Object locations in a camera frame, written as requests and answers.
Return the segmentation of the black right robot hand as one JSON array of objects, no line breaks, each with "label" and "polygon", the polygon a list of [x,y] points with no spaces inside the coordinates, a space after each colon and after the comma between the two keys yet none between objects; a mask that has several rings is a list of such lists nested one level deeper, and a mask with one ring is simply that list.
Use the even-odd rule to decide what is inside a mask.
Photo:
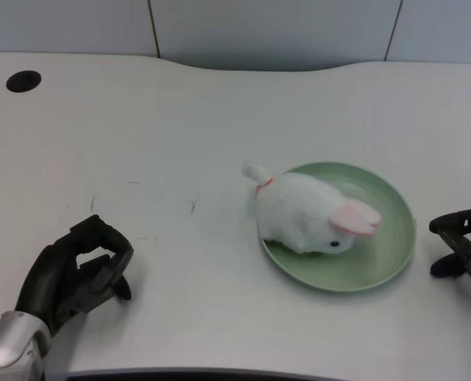
[{"label": "black right robot hand", "polygon": [[433,219],[429,230],[453,251],[431,265],[430,275],[436,279],[471,276],[471,240],[466,237],[471,234],[471,208]]}]

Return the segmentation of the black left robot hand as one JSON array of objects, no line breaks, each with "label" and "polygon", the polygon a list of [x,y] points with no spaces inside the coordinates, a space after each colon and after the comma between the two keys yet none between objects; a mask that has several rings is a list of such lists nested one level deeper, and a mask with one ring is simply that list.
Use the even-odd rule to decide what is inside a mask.
[{"label": "black left robot hand", "polygon": [[129,301],[132,291],[123,273],[133,253],[129,240],[94,214],[44,248],[15,310],[39,318],[55,336],[73,317],[112,297]]}]

